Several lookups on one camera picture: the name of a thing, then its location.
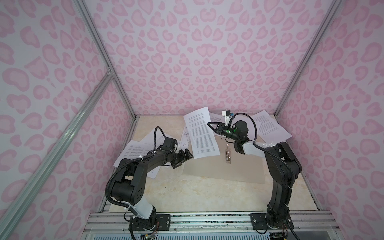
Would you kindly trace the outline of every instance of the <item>black cable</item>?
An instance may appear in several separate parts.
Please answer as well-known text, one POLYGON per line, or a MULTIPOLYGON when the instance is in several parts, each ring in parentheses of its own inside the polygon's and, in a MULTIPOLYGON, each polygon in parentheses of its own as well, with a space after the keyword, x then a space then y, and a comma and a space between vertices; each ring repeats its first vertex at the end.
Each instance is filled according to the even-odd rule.
POLYGON ((153 134, 153 150, 156 149, 156 131, 157 131, 158 129, 160 129, 160 131, 161 131, 161 133, 163 134, 164 138, 166 137, 166 135, 165 135, 164 132, 163 132, 163 129, 161 129, 161 127, 157 126, 157 127, 155 128, 155 133, 153 134))
POLYGON ((127 212, 129 212, 129 210, 127 210, 127 211, 124 213, 124 220, 125 220, 126 222, 129 222, 129 220, 127 220, 127 218, 125 217, 125 215, 127 214, 127 212))
POLYGON ((285 222, 288 224, 288 228, 289 230, 291 230, 291 233, 294 235, 294 237, 297 239, 297 240, 300 240, 299 236, 295 233, 295 231, 293 230, 291 224, 289 224, 289 218, 288 218, 288 207, 285 206, 285 214, 284 214, 284 217, 285 217, 285 222))
POLYGON ((227 137, 225 137, 224 140, 225 140, 227 143, 234 143, 234 142, 228 142, 228 141, 227 141, 227 137))
POLYGON ((129 218, 129 226, 128 226, 128 230, 129 230, 129 232, 131 233, 131 238, 132 238, 132 240, 136 240, 135 235, 133 235, 133 230, 132 230, 132 225, 131 225, 131 220, 132 220, 132 218, 133 218, 133 216, 131 216, 131 217, 129 218))
POLYGON ((249 116, 248 114, 246 114, 246 113, 236 113, 236 114, 234 114, 233 117, 229 120, 228 126, 231 126, 231 124, 232 124, 232 120, 233 120, 233 119, 235 118, 235 116, 237 116, 237 115, 245 115, 245 116, 247 116, 249 119, 251 119, 251 121, 252 121, 252 123, 253 123, 253 127, 255 128, 255 140, 256 140, 256 138, 257 138, 256 123, 255 123, 255 121, 251 118, 251 116, 249 116))
MULTIPOLYGON (((150 157, 152 157, 153 155, 155 155, 155 153, 151 153, 151 154, 148 154, 148 155, 145 155, 144 157, 142 157, 143 160, 145 159, 148 159, 150 157)), ((114 200, 112 197, 111 197, 111 193, 109 192, 109 189, 111 187, 111 183, 112 183, 112 180, 116 177, 116 175, 121 171, 123 170, 126 166, 128 166, 129 164, 131 163, 134 163, 134 162, 138 162, 138 161, 141 161, 141 158, 136 158, 136 159, 132 159, 132 160, 129 160, 127 162, 125 162, 124 164, 122 164, 120 167, 118 167, 116 169, 116 171, 112 174, 112 176, 109 178, 108 182, 107 182, 107 185, 105 186, 105 198, 111 203, 111 204, 114 204, 114 205, 117 205, 117 206, 122 206, 122 207, 126 207, 128 209, 130 209, 130 206, 128 204, 125 204, 125 203, 122 203, 122 202, 118 202, 116 200, 114 200)))
POLYGON ((262 151, 268 153, 269 155, 275 157, 275 158, 276 158, 277 160, 279 160, 279 161, 280 161, 280 162, 281 162, 281 163, 288 169, 288 171, 290 172, 290 175, 291 175, 291 182, 290 182, 290 184, 288 185, 288 194, 287 194, 287 198, 286 198, 286 200, 285 200, 285 214, 284 214, 284 220, 285 220, 285 222, 287 223, 288 228, 289 228, 289 230, 291 230, 291 233, 294 235, 294 237, 295 237, 297 240, 300 240, 300 238, 298 237, 298 235, 297 235, 297 234, 295 233, 295 231, 293 230, 292 226, 289 224, 289 218, 288 218, 288 214, 289 214, 289 213, 288 213, 288 204, 289 204, 288 199, 291 198, 291 194, 292 194, 292 186, 293 186, 293 178, 295 177, 295 174, 293 173, 293 170, 292 170, 292 168, 288 165, 288 163, 286 163, 282 158, 280 158, 279 156, 277 156, 275 153, 273 153, 273 152, 271 152, 271 151, 269 151, 269 150, 266 150, 265 148, 260 147, 259 145, 256 145, 255 141, 253 141, 253 145, 254 145, 256 148, 258 148, 258 149, 260 149, 260 150, 262 150, 262 151))
POLYGON ((256 230, 256 232, 257 232, 258 234, 264 235, 264 234, 268 231, 268 223, 265 222, 265 224, 266 224, 266 229, 265 229, 265 231, 264 231, 263 233, 261 233, 261 232, 259 232, 258 230, 256 230))

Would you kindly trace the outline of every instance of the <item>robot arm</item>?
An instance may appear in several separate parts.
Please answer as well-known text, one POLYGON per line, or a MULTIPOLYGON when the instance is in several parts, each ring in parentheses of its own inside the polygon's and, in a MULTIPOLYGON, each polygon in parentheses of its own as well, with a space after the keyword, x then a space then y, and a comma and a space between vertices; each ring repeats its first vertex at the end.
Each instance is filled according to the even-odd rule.
POLYGON ((288 204, 291 199, 292 186, 301 172, 301 165, 286 142, 280 142, 265 149, 251 141, 246 122, 237 121, 230 127, 233 117, 226 124, 209 122, 208 126, 217 134, 235 140, 236 152, 265 157, 269 172, 273 178, 272 197, 267 205, 266 222, 271 228, 281 227, 284 221, 293 228, 289 221, 288 204))
POLYGON ((174 169, 193 158, 188 149, 176 152, 176 148, 177 140, 165 137, 164 144, 148 152, 146 156, 132 160, 122 159, 109 179, 105 189, 106 198, 112 204, 126 207, 134 214, 130 221, 131 229, 135 227, 135 230, 152 230, 158 221, 156 208, 143 196, 147 173, 167 162, 171 163, 174 169))

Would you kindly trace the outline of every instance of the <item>metal rail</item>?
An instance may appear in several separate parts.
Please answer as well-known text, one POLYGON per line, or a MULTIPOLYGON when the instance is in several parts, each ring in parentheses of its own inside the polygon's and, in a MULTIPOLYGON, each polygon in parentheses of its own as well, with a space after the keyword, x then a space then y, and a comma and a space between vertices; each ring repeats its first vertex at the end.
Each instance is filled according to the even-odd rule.
MULTIPOLYGON (((170 230, 164 233, 206 233, 206 232, 254 232, 250 213, 262 212, 171 212, 170 230)), ((124 233, 129 223, 124 213, 91 214, 84 234, 124 233)), ((330 211, 290 211, 296 232, 338 232, 340 231, 330 211)))
POLYGON ((93 23, 92 16, 88 10, 87 5, 85 4, 84 0, 73 0, 73 2, 75 3, 75 5, 76 5, 76 7, 77 7, 77 9, 81 15, 81 18, 83 19, 89 33, 91 34, 91 37, 96 44, 96 48, 99 50, 100 56, 103 59, 105 66, 113 75, 113 81, 114 81, 114 83, 118 89, 118 92, 119 92, 121 98, 123 99, 123 102, 124 102, 126 108, 128 109, 132 118, 135 118, 136 115, 133 111, 132 105, 129 102, 128 96, 122 87, 122 84, 121 84, 121 82, 120 82, 120 80, 116 74, 116 71, 113 67, 113 64, 112 64, 112 62, 108 56, 108 53, 107 53, 107 51, 103 45, 101 37, 100 37, 100 35, 99 35, 99 33, 98 33, 94 23, 93 23))
POLYGON ((84 105, 80 108, 77 115, 68 125, 60 139, 53 146, 49 154, 44 158, 42 164, 28 180, 27 184, 12 202, 8 210, 5 212, 0 222, 0 240, 6 240, 13 233, 19 221, 28 210, 31 203, 39 193, 40 189, 55 169, 56 164, 60 161, 65 151, 68 149, 72 140, 75 138, 83 123, 92 112, 94 106, 103 95, 104 90, 108 87, 112 80, 111 74, 106 74, 101 80, 97 88, 93 91, 84 105))
MULTIPOLYGON (((129 127, 129 131, 127 133, 127 135, 125 136, 125 139, 124 139, 124 142, 121 146, 121 150, 120 150, 120 153, 124 150, 125 146, 127 145, 127 143, 132 139, 132 136, 136 130, 136 125, 137 125, 137 122, 139 121, 139 116, 136 117, 135 119, 132 120, 131 122, 131 125, 129 127)), ((101 212, 108 212, 109 211, 109 207, 111 206, 111 203, 107 201, 105 195, 103 195, 103 198, 99 204, 99 207, 97 209, 97 212, 98 213, 101 213, 101 212)))
POLYGON ((333 0, 331 3, 331 6, 329 7, 327 13, 325 14, 325 17, 323 21, 321 22, 318 30, 316 31, 313 40, 308 47, 307 52, 305 53, 303 60, 299 64, 299 67, 297 68, 295 74, 292 77, 291 82, 289 83, 287 89, 285 90, 283 97, 281 98, 281 101, 279 105, 276 108, 275 111, 275 117, 277 118, 281 111, 284 108, 285 103, 288 100, 288 97, 290 96, 291 92, 293 91, 293 88, 295 87, 296 83, 299 81, 301 74, 305 67, 308 65, 311 57, 313 56, 316 48, 321 42, 321 39, 327 32, 328 28, 331 26, 334 18, 336 17, 337 13, 341 10, 341 6, 343 5, 344 0, 333 0))

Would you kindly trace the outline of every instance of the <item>beige marble floor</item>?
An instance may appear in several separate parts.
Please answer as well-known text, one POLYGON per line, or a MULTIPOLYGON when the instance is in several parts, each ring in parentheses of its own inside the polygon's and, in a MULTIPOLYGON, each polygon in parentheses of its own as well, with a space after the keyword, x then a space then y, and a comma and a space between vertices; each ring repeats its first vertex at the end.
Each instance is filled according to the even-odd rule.
MULTIPOLYGON (((182 116, 143 116, 133 140, 141 141, 156 126, 179 141, 185 123, 182 116)), ((265 184, 185 175, 184 166, 161 167, 155 179, 147 177, 144 195, 157 212, 264 211, 271 198, 273 179, 265 160, 263 168, 265 184)), ((290 210, 317 210, 301 174, 293 186, 290 210)), ((125 212, 115 205, 109 211, 125 212)))

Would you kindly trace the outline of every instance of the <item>white paper sheet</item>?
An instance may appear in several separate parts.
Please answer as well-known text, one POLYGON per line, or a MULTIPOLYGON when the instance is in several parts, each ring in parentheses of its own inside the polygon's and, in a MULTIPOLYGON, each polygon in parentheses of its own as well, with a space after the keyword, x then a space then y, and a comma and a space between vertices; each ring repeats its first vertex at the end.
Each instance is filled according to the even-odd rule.
MULTIPOLYGON (((215 114, 215 113, 209 113, 209 116, 211 118, 211 122, 225 122, 225 118, 219 114, 215 114)), ((247 127, 248 127, 248 138, 253 140, 255 138, 255 130, 253 128, 253 123, 251 121, 251 119, 249 119, 249 117, 247 116, 244 116, 244 115, 237 115, 235 116, 235 118, 233 119, 232 121, 232 124, 239 121, 239 120, 243 120, 244 122, 247 123, 247 127)), ((255 124, 256 124, 256 129, 259 129, 260 128, 260 125, 261 125, 261 122, 257 122, 255 121, 255 124)))
POLYGON ((187 126, 184 126, 183 134, 179 142, 179 149, 186 150, 189 147, 189 133, 187 126))
MULTIPOLYGON (((155 127, 140 142, 152 145, 152 149, 153 149, 153 134, 154 133, 155 133, 155 127)), ((166 137, 173 138, 171 135, 168 135, 166 133, 164 133, 164 134, 166 135, 166 137)), ((164 138, 163 134, 161 133, 161 131, 157 130, 157 132, 156 132, 156 147, 159 147, 160 145, 162 145, 164 143, 164 139, 165 138, 164 138)))
POLYGON ((267 144, 276 144, 292 137, 292 135, 271 118, 265 110, 253 115, 252 118, 261 123, 261 126, 257 129, 257 133, 267 144))
POLYGON ((113 165, 115 167, 119 167, 120 161, 123 158, 135 159, 138 158, 140 155, 147 155, 147 153, 151 150, 153 150, 152 145, 146 144, 144 142, 130 140, 113 165))
POLYGON ((184 115, 184 121, 195 159, 220 155, 213 131, 207 125, 211 121, 208 107, 184 115))
POLYGON ((215 114, 215 113, 209 113, 209 117, 211 118, 211 122, 225 122, 225 118, 222 115, 215 114))

